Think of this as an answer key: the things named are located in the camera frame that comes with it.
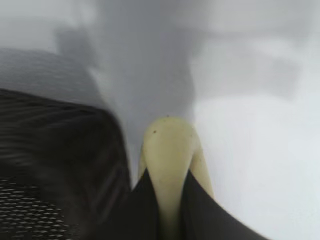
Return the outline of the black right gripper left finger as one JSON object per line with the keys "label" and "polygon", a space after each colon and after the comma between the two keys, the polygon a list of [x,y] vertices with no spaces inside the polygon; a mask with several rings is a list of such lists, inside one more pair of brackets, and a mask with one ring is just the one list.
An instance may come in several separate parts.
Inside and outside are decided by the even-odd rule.
{"label": "black right gripper left finger", "polygon": [[160,240],[159,207],[148,170],[124,204],[120,217],[121,240]]}

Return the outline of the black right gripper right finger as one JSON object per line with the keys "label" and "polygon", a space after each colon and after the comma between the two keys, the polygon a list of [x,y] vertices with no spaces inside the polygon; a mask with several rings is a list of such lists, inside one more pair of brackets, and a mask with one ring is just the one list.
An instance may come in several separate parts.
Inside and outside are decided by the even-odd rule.
{"label": "black right gripper right finger", "polygon": [[181,200],[184,240],[264,240],[213,200],[193,174],[187,173]]}

